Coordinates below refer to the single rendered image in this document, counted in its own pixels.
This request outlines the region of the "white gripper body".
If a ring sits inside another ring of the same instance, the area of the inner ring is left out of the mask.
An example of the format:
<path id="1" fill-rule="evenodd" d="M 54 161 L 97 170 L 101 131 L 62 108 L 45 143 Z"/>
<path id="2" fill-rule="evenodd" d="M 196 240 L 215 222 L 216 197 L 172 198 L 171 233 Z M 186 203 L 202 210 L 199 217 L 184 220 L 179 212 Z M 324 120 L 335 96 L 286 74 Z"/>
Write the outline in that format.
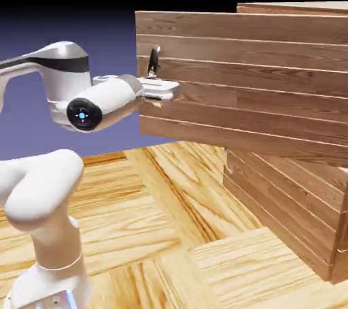
<path id="1" fill-rule="evenodd" d="M 146 99 L 168 101 L 174 98 L 179 90 L 179 83 L 159 78 L 139 78 L 143 90 L 141 96 Z"/>

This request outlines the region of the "large wooden cabinet door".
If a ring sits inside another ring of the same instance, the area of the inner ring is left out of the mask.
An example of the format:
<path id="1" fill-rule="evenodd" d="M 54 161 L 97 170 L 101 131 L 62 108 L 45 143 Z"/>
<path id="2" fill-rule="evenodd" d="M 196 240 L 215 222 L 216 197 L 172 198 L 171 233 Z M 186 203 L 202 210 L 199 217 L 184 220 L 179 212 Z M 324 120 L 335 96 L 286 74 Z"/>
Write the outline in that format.
<path id="1" fill-rule="evenodd" d="M 180 84 L 145 134 L 348 167 L 348 14 L 135 14 L 137 65 Z"/>

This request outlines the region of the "small wooden cabinet door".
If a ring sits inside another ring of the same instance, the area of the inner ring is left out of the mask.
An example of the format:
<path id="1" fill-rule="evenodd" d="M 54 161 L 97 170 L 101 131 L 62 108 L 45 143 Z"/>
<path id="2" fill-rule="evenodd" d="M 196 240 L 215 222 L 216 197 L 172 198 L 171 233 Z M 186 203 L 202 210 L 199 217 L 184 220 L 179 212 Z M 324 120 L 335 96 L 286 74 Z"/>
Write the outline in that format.
<path id="1" fill-rule="evenodd" d="M 348 170 L 228 151 L 224 186 L 323 280 L 348 279 Z"/>

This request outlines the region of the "wooden cabinet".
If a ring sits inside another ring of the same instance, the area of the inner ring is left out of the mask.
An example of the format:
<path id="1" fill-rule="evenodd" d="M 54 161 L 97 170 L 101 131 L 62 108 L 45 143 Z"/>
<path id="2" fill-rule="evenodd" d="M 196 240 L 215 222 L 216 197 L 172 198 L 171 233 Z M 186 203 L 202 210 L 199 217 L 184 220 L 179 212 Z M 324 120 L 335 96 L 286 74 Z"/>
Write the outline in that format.
<path id="1" fill-rule="evenodd" d="M 220 14 L 237 41 L 227 185 L 322 278 L 348 279 L 348 12 Z"/>

